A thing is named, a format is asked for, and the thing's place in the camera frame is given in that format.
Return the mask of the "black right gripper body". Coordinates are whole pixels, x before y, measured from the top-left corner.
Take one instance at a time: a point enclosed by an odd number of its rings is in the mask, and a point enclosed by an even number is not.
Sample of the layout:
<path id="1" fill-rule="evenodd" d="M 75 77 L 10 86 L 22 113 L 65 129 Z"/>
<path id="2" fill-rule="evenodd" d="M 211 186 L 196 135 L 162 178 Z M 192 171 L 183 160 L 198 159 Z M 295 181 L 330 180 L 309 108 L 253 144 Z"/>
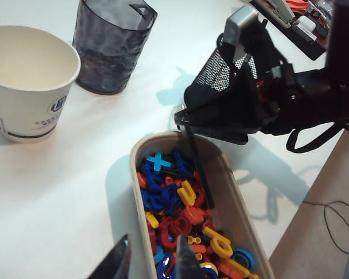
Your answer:
<path id="1" fill-rule="evenodd" d="M 256 65 L 257 106 L 252 132 L 283 135 L 334 123 L 349 123 L 349 83 L 328 67 L 294 72 L 290 63 Z"/>

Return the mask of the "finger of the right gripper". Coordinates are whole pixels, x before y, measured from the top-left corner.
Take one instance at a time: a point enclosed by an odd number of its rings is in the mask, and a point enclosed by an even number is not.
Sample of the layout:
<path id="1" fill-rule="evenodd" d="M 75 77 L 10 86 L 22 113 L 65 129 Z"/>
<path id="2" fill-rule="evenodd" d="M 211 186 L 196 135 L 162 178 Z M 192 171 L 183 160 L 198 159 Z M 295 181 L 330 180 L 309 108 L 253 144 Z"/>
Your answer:
<path id="1" fill-rule="evenodd" d="M 203 134 L 255 134 L 262 131 L 275 120 L 275 114 L 259 110 L 233 110 L 210 115 L 211 118 L 202 122 L 192 123 L 197 133 Z"/>
<path id="2" fill-rule="evenodd" d="M 248 135 L 245 133 L 237 133 L 234 131 L 225 131 L 220 128 L 192 126 L 186 120 L 185 110 L 181 110 L 174 114 L 174 122 L 178 126 L 190 128 L 193 134 L 203 135 L 209 138 L 229 142 L 237 145 L 245 145 L 248 142 Z"/>

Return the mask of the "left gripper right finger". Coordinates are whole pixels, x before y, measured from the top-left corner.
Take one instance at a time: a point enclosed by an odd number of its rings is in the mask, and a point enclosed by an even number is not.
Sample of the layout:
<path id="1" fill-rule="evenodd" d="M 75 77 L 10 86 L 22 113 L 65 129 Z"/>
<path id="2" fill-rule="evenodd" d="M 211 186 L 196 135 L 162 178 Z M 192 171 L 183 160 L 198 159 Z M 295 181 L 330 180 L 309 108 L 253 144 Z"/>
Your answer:
<path id="1" fill-rule="evenodd" d="M 185 235 L 177 237 L 176 278 L 204 278 L 200 264 Z"/>

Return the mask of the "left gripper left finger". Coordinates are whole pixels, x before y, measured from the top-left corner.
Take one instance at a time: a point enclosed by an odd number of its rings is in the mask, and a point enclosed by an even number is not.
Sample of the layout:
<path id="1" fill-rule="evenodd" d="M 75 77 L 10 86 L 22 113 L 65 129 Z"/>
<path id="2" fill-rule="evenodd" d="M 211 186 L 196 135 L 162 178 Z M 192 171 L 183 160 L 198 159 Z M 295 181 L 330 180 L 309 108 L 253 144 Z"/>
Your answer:
<path id="1" fill-rule="evenodd" d="M 88 276 L 88 279 L 128 278 L 130 258 L 131 241 L 129 235 L 125 234 Z"/>

